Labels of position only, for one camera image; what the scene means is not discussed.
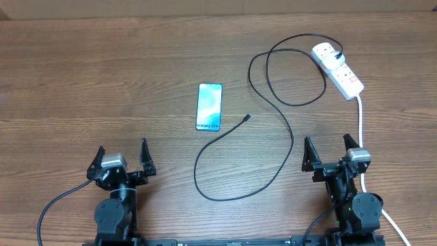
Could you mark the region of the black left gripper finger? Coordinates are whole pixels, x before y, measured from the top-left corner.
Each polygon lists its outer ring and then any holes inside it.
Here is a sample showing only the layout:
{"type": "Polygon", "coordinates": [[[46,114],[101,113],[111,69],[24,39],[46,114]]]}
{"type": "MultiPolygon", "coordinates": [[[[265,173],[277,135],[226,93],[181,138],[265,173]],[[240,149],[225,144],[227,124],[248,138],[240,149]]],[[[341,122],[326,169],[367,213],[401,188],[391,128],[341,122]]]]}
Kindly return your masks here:
{"type": "Polygon", "coordinates": [[[140,153],[139,162],[140,165],[143,167],[143,171],[146,176],[156,175],[156,167],[147,146],[147,139],[144,137],[142,138],[142,142],[141,142],[141,153],[140,153]]]}
{"type": "Polygon", "coordinates": [[[96,177],[96,172],[101,168],[102,158],[104,154],[105,149],[100,146],[96,156],[94,157],[93,161],[87,169],[86,176],[88,180],[93,180],[96,177]]]}

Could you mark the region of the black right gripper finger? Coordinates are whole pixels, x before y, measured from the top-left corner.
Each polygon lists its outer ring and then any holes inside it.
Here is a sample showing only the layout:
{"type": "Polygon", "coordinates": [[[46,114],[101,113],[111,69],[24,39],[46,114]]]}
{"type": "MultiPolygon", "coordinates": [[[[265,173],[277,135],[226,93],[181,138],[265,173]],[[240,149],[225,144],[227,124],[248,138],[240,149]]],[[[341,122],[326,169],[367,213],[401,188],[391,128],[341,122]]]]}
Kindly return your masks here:
{"type": "Polygon", "coordinates": [[[346,150],[360,147],[359,144],[354,141],[354,139],[351,137],[349,133],[343,136],[343,140],[346,150]]]}
{"type": "Polygon", "coordinates": [[[304,155],[301,170],[303,172],[315,171],[322,164],[310,137],[305,137],[304,155]]]}

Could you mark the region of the blue Samsung Galaxy smartphone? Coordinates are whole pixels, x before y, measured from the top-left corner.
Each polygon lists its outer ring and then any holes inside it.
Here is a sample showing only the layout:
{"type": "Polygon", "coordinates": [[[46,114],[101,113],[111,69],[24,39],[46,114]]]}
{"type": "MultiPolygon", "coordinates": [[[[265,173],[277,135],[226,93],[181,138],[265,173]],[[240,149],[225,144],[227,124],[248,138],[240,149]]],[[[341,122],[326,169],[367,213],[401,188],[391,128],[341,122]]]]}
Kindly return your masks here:
{"type": "Polygon", "coordinates": [[[220,131],[223,86],[199,84],[195,128],[198,131],[220,131]]]}

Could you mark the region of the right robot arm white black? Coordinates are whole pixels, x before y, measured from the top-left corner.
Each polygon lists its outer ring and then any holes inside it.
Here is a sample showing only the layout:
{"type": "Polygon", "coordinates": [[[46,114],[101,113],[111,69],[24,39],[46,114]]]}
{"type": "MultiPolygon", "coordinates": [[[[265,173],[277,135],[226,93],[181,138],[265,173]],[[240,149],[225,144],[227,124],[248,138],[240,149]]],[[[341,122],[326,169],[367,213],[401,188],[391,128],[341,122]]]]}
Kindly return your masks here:
{"type": "Polygon", "coordinates": [[[367,171],[371,155],[349,134],[345,134],[343,140],[345,156],[336,163],[323,164],[311,138],[305,138],[302,171],[313,172],[312,181],[326,185],[333,206],[309,225],[302,244],[384,245],[383,237],[376,235],[376,230],[380,228],[383,199],[375,193],[359,193],[354,183],[355,177],[367,171]],[[309,233],[313,227],[331,213],[335,213],[337,226],[327,229],[322,236],[310,238],[309,233]]]}

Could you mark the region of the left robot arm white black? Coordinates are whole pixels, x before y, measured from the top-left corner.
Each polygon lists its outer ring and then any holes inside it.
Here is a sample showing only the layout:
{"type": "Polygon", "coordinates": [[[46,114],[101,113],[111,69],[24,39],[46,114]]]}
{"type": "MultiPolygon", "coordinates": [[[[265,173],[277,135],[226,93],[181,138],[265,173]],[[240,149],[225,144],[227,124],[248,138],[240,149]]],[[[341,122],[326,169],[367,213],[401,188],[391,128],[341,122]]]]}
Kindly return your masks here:
{"type": "Polygon", "coordinates": [[[147,245],[145,237],[138,233],[137,187],[146,185],[150,176],[156,175],[156,167],[142,139],[139,163],[142,169],[128,172],[123,154],[98,152],[87,169],[87,179],[109,192],[109,198],[101,201],[94,211],[97,224],[95,245],[147,245]]]}

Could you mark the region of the white power strip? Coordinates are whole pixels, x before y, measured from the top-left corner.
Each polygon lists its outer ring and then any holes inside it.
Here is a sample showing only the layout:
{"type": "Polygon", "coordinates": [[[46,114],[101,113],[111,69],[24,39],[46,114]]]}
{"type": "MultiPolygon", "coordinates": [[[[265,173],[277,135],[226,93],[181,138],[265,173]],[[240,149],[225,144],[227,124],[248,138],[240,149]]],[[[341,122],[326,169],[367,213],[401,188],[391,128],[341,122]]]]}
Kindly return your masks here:
{"type": "Polygon", "coordinates": [[[322,70],[328,75],[337,89],[341,92],[346,100],[356,98],[364,89],[364,85],[359,78],[353,73],[351,68],[345,63],[335,70],[327,70],[322,64],[322,59],[336,51],[330,43],[323,42],[314,46],[311,50],[311,55],[316,62],[321,66],[322,70]]]}

